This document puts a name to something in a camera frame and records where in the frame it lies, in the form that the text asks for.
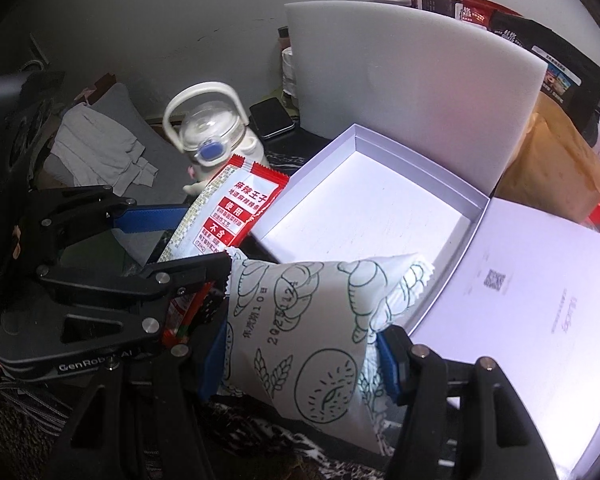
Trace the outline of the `white green printed bread bag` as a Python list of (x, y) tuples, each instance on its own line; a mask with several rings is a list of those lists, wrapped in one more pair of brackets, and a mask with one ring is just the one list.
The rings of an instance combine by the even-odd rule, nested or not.
[(378, 334), (434, 273), (419, 256), (272, 263), (230, 251), (223, 382), (331, 437), (388, 455)]

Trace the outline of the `black snack package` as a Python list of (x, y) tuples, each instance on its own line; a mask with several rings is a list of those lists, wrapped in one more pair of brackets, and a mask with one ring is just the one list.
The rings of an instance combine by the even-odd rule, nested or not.
[(542, 58), (547, 64), (542, 91), (593, 146), (600, 118), (600, 66), (551, 29), (528, 18), (495, 11), (489, 30)]

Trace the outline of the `black smartphone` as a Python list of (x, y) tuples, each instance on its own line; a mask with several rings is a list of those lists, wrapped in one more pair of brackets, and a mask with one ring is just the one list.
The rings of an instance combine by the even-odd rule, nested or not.
[(291, 132), (296, 126), (282, 102), (275, 96), (251, 105), (249, 110), (253, 128), (262, 140)]

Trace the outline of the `white open gift box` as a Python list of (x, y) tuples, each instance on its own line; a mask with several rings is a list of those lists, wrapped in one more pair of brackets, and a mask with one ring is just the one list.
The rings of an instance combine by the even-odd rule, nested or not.
[(252, 234), (280, 262), (432, 263), (407, 333), (447, 359), (492, 356), (558, 474), (600, 475), (600, 234), (485, 196), (359, 125), (291, 177)]

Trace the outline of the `red white snack packet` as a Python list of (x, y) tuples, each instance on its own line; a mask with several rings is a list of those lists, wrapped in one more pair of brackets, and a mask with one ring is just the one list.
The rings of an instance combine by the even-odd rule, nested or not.
[(286, 174), (234, 155), (174, 231), (175, 259), (237, 247), (289, 182)]

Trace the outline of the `white folded garment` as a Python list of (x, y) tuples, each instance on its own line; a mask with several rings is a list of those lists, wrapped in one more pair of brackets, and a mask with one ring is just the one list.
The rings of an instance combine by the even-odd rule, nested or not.
[(84, 104), (64, 115), (52, 147), (75, 185), (109, 185), (117, 196), (132, 184), (154, 185), (158, 168), (145, 150), (129, 129)]

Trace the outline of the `grey contoured pillow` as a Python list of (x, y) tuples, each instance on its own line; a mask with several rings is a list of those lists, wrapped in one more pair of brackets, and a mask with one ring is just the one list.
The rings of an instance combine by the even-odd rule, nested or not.
[(43, 170), (65, 186), (109, 185), (140, 206), (182, 204), (189, 160), (143, 120), (117, 82), (62, 115)]

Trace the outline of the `brown paper bag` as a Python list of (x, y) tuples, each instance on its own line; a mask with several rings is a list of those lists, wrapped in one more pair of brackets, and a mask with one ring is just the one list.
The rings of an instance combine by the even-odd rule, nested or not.
[(600, 203), (600, 160), (546, 94), (538, 96), (494, 195), (576, 223)]

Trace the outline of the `white foam sheet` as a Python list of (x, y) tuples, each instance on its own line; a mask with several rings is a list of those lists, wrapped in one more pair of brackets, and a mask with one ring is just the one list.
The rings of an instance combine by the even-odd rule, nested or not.
[(300, 122), (333, 139), (372, 129), (493, 192), (546, 64), (454, 18), (363, 1), (289, 3)]

